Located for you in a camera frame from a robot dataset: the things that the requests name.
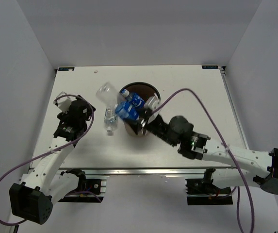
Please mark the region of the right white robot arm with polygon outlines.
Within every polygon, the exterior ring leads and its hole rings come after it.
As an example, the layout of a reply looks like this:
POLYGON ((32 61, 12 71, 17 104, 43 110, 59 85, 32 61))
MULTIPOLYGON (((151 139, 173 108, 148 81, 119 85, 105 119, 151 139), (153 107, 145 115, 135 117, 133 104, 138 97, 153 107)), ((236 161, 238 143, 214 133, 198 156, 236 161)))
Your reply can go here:
POLYGON ((183 116, 174 116, 165 123, 159 114, 151 109, 139 110, 138 126, 147 130, 169 145, 178 147, 178 153, 190 160, 213 161, 231 166, 221 174, 211 168, 205 173, 203 189, 215 193, 219 188, 238 186, 259 187, 262 191, 278 195, 278 149, 256 151, 230 146, 224 139, 212 139, 197 133, 194 126, 183 116))

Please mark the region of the small bottle blue cap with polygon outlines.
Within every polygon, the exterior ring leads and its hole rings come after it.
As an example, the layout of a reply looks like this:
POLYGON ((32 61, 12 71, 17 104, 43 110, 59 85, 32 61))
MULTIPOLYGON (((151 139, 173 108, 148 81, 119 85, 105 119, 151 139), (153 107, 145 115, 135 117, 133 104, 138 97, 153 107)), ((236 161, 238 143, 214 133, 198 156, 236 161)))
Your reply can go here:
POLYGON ((121 91, 121 95, 128 101, 134 108, 143 108, 145 101, 136 93, 129 92, 127 89, 121 91))

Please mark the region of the clear bottle white cap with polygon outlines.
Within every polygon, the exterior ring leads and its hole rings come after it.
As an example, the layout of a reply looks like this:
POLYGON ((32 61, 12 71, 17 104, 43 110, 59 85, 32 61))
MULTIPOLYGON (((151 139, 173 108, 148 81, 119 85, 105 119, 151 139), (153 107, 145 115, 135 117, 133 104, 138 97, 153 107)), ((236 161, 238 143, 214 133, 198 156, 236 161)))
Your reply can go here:
POLYGON ((104 116, 104 127, 108 133, 112 133, 117 129, 118 117, 114 109, 107 107, 104 116))

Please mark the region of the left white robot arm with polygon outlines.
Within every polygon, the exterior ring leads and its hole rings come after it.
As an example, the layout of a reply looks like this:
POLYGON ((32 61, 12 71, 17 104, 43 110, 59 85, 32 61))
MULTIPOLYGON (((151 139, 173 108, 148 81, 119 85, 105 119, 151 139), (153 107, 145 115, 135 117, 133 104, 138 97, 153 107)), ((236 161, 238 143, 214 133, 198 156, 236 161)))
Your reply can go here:
POLYGON ((66 172, 57 181, 54 177, 65 158, 88 132, 87 122, 94 120, 96 110, 80 95, 64 92, 53 103, 61 112, 48 154, 40 158, 20 184, 13 184, 9 190, 12 214, 40 225, 47 221, 53 206, 66 194, 71 191, 80 194, 86 188, 82 171, 66 172))

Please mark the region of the blue label bottle front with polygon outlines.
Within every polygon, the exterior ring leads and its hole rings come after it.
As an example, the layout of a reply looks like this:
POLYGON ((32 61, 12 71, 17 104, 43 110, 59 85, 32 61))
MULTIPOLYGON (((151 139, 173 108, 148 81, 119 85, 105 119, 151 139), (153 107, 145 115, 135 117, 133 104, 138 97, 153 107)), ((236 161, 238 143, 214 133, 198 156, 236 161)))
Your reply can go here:
POLYGON ((96 92, 96 96, 122 120, 137 121, 140 118, 134 106, 126 101, 110 82, 103 84, 96 92))

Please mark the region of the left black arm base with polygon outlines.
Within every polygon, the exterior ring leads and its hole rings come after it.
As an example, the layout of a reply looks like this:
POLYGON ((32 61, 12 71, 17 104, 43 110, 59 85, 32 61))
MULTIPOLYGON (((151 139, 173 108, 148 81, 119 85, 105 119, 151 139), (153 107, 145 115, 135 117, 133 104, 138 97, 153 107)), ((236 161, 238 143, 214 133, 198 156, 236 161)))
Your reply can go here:
POLYGON ((74 175, 78 178, 78 187, 59 202, 70 203, 101 203, 106 192, 107 176, 86 174, 80 169, 68 169, 61 176, 74 175))

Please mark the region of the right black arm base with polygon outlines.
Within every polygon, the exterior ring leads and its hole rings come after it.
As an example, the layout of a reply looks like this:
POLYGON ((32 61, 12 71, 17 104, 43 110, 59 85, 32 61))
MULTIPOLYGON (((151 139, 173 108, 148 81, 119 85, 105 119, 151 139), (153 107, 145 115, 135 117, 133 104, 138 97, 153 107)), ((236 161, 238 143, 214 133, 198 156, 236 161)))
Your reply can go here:
POLYGON ((186 194, 188 206, 233 205, 230 187, 219 188, 213 184, 215 168, 205 170, 202 178, 186 179, 186 194))

